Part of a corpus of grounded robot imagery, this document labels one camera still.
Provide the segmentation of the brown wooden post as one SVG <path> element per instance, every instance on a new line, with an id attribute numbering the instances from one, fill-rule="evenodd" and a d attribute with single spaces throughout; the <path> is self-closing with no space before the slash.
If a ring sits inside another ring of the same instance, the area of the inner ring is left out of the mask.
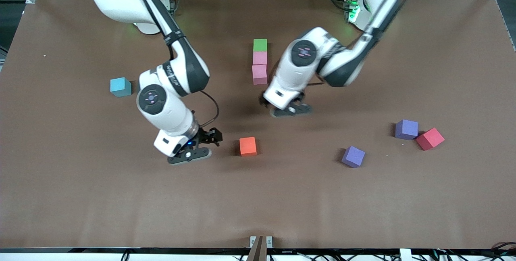
<path id="1" fill-rule="evenodd" d="M 266 261 L 267 259 L 267 239 L 265 236 L 257 236 L 252 242 L 252 246 L 246 261 Z"/>

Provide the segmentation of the brown table mat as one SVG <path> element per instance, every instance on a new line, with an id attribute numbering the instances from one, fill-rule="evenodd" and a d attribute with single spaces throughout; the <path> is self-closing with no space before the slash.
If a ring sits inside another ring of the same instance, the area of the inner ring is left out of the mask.
<path id="1" fill-rule="evenodd" d="M 310 115 L 273 118 L 252 84 L 315 26 L 358 32 L 329 0 L 180 0 L 208 64 L 224 140 L 173 167 L 136 96 L 109 91 L 169 58 L 160 35 L 93 0 L 26 6 L 0 72 L 0 247 L 490 248 L 516 242 L 516 52 L 495 0 L 407 0 L 359 77 L 310 86 Z M 418 122 L 424 151 L 395 138 Z M 240 156 L 239 139 L 258 154 Z M 362 165 L 341 162 L 365 151 Z"/>

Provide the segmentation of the red foam cube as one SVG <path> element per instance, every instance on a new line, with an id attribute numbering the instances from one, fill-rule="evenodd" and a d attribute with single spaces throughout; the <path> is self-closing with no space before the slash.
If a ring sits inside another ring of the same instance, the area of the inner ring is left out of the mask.
<path id="1" fill-rule="evenodd" d="M 444 140 L 444 137 L 442 134 L 440 134 L 436 127 L 431 128 L 430 130 L 420 134 L 415 138 L 415 141 L 418 143 L 419 147 L 424 151 L 437 147 L 442 142 L 444 142 Z"/>

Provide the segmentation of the purple foam cube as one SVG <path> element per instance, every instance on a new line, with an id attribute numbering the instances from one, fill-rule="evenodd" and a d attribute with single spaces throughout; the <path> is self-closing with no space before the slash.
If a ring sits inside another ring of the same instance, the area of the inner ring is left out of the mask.
<path id="1" fill-rule="evenodd" d="M 419 127 L 417 121 L 403 119 L 396 123 L 394 136 L 395 138 L 403 140 L 414 140 L 418 137 L 418 131 Z"/>
<path id="2" fill-rule="evenodd" d="M 365 151 L 358 149 L 357 147 L 350 146 L 345 150 L 341 162 L 352 168 L 358 168 L 362 165 L 365 157 Z"/>

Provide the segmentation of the light blue foam cube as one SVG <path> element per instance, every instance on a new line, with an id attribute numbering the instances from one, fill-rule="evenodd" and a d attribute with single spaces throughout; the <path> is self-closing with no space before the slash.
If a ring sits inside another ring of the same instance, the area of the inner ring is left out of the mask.
<path id="1" fill-rule="evenodd" d="M 111 79 L 109 91 L 116 97 L 130 96 L 132 94 L 131 82 L 125 77 Z"/>

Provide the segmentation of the orange foam cube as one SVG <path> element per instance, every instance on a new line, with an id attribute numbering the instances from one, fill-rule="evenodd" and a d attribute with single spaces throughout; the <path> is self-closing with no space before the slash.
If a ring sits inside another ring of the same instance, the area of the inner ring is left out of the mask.
<path id="1" fill-rule="evenodd" d="M 239 152 L 240 156 L 256 156 L 258 154 L 256 138 L 246 137 L 239 139 Z"/>

